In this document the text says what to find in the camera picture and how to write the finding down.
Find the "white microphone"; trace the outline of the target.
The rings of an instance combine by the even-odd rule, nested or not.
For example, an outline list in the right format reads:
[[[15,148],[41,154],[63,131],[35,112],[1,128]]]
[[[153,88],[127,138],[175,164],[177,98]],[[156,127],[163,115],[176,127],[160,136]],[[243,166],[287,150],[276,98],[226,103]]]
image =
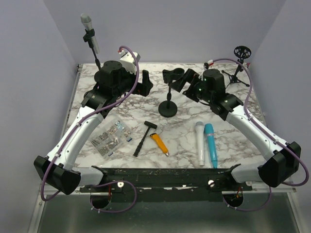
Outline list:
[[[199,157],[199,166],[205,165],[205,154],[204,154],[204,124],[201,121],[197,121],[195,124],[195,132],[197,139],[197,149]]]

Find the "blue microphone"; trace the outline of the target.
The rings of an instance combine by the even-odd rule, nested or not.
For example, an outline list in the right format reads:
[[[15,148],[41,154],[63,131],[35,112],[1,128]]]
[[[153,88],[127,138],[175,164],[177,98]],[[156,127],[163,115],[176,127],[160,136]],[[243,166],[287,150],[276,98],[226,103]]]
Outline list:
[[[205,134],[207,136],[207,144],[209,149],[210,159],[213,165],[213,168],[218,168],[218,157],[214,139],[214,128],[212,124],[208,123],[205,125]]]

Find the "black tripod shock-mount stand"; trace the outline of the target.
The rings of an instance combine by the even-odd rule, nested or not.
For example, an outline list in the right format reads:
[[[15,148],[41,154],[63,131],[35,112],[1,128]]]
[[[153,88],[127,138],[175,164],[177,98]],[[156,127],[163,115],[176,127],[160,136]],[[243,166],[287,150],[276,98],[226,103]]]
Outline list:
[[[242,65],[244,64],[244,60],[248,59],[251,56],[251,54],[252,54],[251,50],[246,46],[237,46],[234,49],[234,55],[238,58],[238,62],[240,62]],[[235,83],[242,83],[246,87],[249,87],[250,86],[249,84],[243,82],[237,77],[238,73],[242,71],[244,71],[244,69],[240,65],[237,66],[234,74],[229,74],[225,72],[224,70],[222,70],[222,73],[226,74],[229,78],[229,83],[226,87],[228,87],[231,84],[235,84]]]

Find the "grey microphone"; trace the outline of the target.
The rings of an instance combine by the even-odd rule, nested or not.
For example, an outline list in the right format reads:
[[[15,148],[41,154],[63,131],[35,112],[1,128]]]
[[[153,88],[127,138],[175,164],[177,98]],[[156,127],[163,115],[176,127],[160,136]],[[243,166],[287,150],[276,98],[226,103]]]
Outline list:
[[[83,13],[80,15],[80,19],[81,19],[81,23],[83,24],[83,26],[86,30],[87,38],[91,39],[91,41],[92,41],[95,53],[99,54],[100,49],[99,49],[99,46],[97,43],[97,39],[95,37],[95,30],[93,29],[92,20],[91,20],[90,16],[88,14]]]

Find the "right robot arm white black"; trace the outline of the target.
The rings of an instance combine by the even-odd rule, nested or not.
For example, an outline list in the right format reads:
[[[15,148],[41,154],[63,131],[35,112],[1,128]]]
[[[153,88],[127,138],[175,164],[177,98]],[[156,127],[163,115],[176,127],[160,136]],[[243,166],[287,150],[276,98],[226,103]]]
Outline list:
[[[207,102],[211,111],[236,127],[260,151],[265,163],[236,165],[231,174],[224,177],[224,186],[235,190],[244,182],[264,182],[277,187],[297,172],[301,147],[273,134],[248,110],[243,102],[225,90],[223,74],[217,69],[207,69],[202,74],[192,69],[170,84],[170,88],[181,92],[185,83],[190,83],[183,95],[199,102]]]

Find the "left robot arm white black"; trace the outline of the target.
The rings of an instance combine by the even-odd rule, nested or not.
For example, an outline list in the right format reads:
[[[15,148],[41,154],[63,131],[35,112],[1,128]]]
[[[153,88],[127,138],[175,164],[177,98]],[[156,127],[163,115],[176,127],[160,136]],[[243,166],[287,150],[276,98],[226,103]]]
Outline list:
[[[153,83],[149,72],[142,71],[135,62],[107,61],[94,75],[95,86],[84,94],[78,114],[57,145],[44,157],[34,160],[34,167],[42,180],[58,192],[71,194],[77,187],[91,185],[96,191],[107,188],[108,180],[96,168],[73,170],[76,158],[95,128],[122,99],[130,94],[148,96]]]

